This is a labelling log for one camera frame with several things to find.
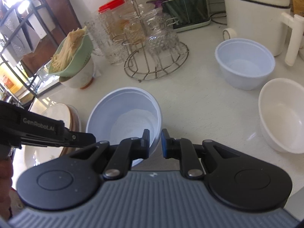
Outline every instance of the red lid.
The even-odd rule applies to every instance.
[[[98,9],[98,12],[102,13],[102,12],[106,11],[107,9],[114,9],[114,8],[124,4],[124,3],[125,3],[125,0],[110,1],[110,2],[106,3],[105,5],[100,6],[99,9]]]

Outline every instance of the metal shelf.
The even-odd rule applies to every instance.
[[[18,14],[18,7],[19,5],[26,0],[22,0],[16,4],[14,4],[5,14],[5,16],[0,20],[0,26],[2,26],[5,22],[5,20],[8,18],[8,16],[10,15],[10,13],[12,12],[16,12]],[[48,4],[46,3],[45,0],[41,0],[41,5],[35,7],[32,0],[27,0],[29,2],[29,8],[30,8],[30,12],[29,14],[22,19],[22,21],[20,22],[20,24],[18,25],[18,27],[14,30],[14,32],[11,34],[11,36],[6,40],[2,51],[0,51],[0,57],[2,62],[0,63],[0,65],[5,64],[7,65],[7,67],[10,69],[10,71],[16,76],[16,78],[22,83],[22,85],[28,90],[28,92],[30,92],[34,97],[40,97],[41,95],[45,94],[46,92],[48,92],[49,90],[53,89],[54,87],[58,86],[60,83],[58,81],[54,81],[53,85],[47,85],[47,88],[44,88],[43,91],[38,91],[39,86],[42,83],[42,80],[39,79],[39,81],[37,81],[37,78],[39,78],[39,76],[36,74],[33,74],[33,77],[29,78],[27,77],[21,70],[21,64],[18,63],[18,66],[12,68],[12,66],[10,65],[10,63],[4,58],[3,52],[4,50],[10,45],[11,41],[13,40],[13,38],[18,34],[19,30],[22,29],[22,26],[28,21],[29,17],[31,15],[35,15],[37,20],[39,21],[40,25],[42,26],[42,28],[44,29],[44,31],[46,32],[46,36],[48,36],[50,38],[50,41],[53,43],[53,45],[57,48],[59,46],[59,44],[56,42],[56,39],[54,38],[54,36],[52,35],[52,33],[49,31],[48,27],[46,26],[45,22],[43,21],[43,19],[41,18],[40,14],[38,13],[38,10],[41,8],[46,8],[48,13],[50,14],[56,28],[59,28],[59,30],[61,31],[61,33],[66,36],[65,32],[63,31],[62,27],[60,26],[60,24],[58,23],[57,19],[55,18],[52,10],[50,9],[50,7],[48,6]],[[20,100],[18,99],[18,97],[16,97],[10,90],[8,90],[5,86],[3,86],[2,84],[0,84],[1,87],[5,88],[5,90],[13,97],[13,99],[16,99],[18,102],[20,102]]]

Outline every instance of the metal rack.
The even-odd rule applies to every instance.
[[[5,20],[8,18],[8,16],[10,15],[11,12],[13,12],[14,10],[17,10],[19,5],[26,0],[22,0],[16,4],[14,4],[5,14],[5,16],[0,20],[0,25],[2,26],[5,22]],[[58,86],[60,83],[57,82],[54,85],[51,85],[50,87],[46,88],[45,90],[43,90],[42,92],[38,92],[38,88],[41,84],[41,80],[39,79],[39,81],[37,81],[36,79],[39,78],[39,76],[37,74],[32,73],[29,69],[26,69],[28,72],[30,72],[33,76],[32,77],[27,77],[23,71],[22,68],[25,67],[26,65],[23,64],[21,65],[20,63],[17,64],[17,66],[15,67],[16,71],[19,72],[19,74],[21,76],[23,76],[26,79],[26,82],[23,81],[23,79],[19,76],[19,74],[12,68],[12,66],[10,65],[10,63],[4,58],[3,56],[3,52],[4,50],[8,47],[8,45],[11,43],[12,39],[17,35],[17,33],[19,32],[19,30],[21,30],[21,27],[28,21],[28,19],[30,18],[31,15],[35,15],[37,20],[39,21],[40,25],[42,26],[42,28],[44,29],[44,31],[46,32],[47,36],[49,37],[50,41],[53,43],[53,45],[57,48],[59,46],[59,44],[56,42],[56,39],[54,38],[54,36],[52,35],[52,33],[50,32],[50,30],[48,29],[48,27],[46,26],[45,22],[43,21],[43,19],[41,18],[38,10],[45,7],[49,13],[49,15],[51,16],[54,24],[56,25],[57,28],[59,28],[60,32],[66,36],[65,32],[63,31],[62,27],[60,26],[60,24],[58,23],[56,17],[54,16],[51,8],[48,6],[47,2],[45,0],[41,0],[41,5],[35,7],[32,0],[27,0],[29,2],[29,8],[30,8],[30,12],[28,13],[28,15],[22,19],[22,21],[20,22],[20,24],[18,25],[18,27],[14,30],[14,32],[12,33],[12,35],[7,39],[7,41],[5,42],[5,45],[3,46],[2,51],[0,52],[0,57],[2,62],[0,63],[0,66],[2,64],[7,65],[7,67],[11,70],[11,72],[16,76],[16,78],[22,83],[22,85],[28,90],[28,92],[30,92],[34,97],[40,97],[41,95],[43,95],[44,93],[48,92],[49,90],[53,89],[54,87]]]
[[[132,4],[134,10],[137,13],[137,18],[140,19],[141,15],[139,13],[139,8],[136,3],[136,0],[132,0]],[[168,26],[177,22],[175,20],[176,18],[172,19],[174,20],[174,22],[170,23]],[[146,34],[147,29],[145,28],[145,25],[142,20],[140,21],[142,30]],[[139,82],[154,80],[171,74],[172,72],[180,68],[189,56],[189,48],[186,44],[180,42],[182,54],[174,54],[173,50],[169,49],[166,59],[160,58],[158,56],[159,65],[157,66],[150,54],[147,54],[145,50],[145,43],[142,40],[131,42],[125,34],[118,35],[114,37],[113,40],[115,42],[122,41],[122,45],[126,47],[129,56],[125,61],[124,70],[129,77],[134,78]]]

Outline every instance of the noodle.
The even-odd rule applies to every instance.
[[[51,66],[54,72],[64,70],[74,57],[75,52],[81,45],[82,38],[86,34],[87,27],[69,32],[59,54],[54,54],[51,59]]]

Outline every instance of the white plastic bowl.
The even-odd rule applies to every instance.
[[[267,82],[259,95],[260,127],[273,149],[304,153],[304,87],[278,78]]]
[[[119,144],[130,137],[141,138],[144,129],[150,130],[150,155],[155,151],[162,131],[162,113],[156,99],[147,91],[124,87],[106,95],[90,114],[86,132],[96,141]],[[132,166],[142,159],[134,160]]]
[[[59,81],[66,87],[83,88],[86,87],[92,80],[94,75],[94,62],[90,58],[87,64],[73,77],[59,77]]]
[[[255,89],[266,82],[276,61],[263,45],[249,39],[228,39],[215,50],[224,79],[233,87]]]

